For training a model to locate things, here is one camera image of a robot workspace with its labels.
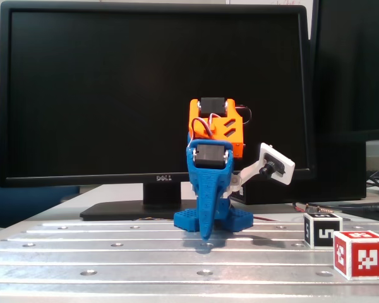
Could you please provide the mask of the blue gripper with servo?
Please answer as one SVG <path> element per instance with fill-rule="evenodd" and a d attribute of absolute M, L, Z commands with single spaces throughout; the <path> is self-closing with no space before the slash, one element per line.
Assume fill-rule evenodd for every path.
<path fill-rule="evenodd" d="M 220 140 L 193 140 L 186 149 L 189 181 L 197 195 L 199 232 L 209 240 L 215 221 L 229 214 L 229 199 L 224 198 L 234 166 L 233 145 Z"/>

